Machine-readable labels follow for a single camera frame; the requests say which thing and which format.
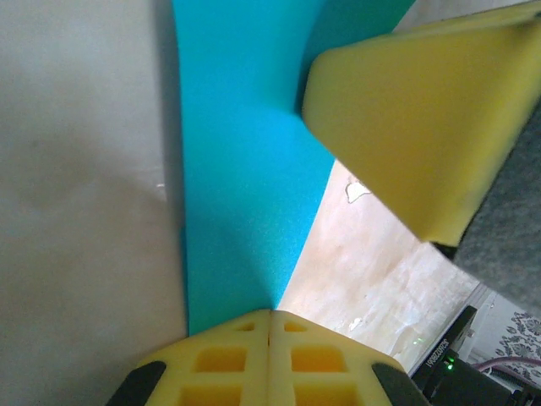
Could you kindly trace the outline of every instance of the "yellow sponge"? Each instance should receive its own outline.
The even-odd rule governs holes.
[[[146,357],[107,406],[391,406],[404,399],[427,404],[390,356],[290,313],[261,310]]]
[[[303,118],[422,240],[457,245],[541,93],[541,2],[325,52]]]

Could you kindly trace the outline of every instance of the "white wall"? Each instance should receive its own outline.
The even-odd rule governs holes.
[[[2,405],[104,404],[184,334],[176,51],[166,0],[0,0]]]

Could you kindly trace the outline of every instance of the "blue foam sheet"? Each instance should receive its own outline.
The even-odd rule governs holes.
[[[190,334],[276,308],[333,163],[298,115],[309,64],[411,2],[174,1]]]

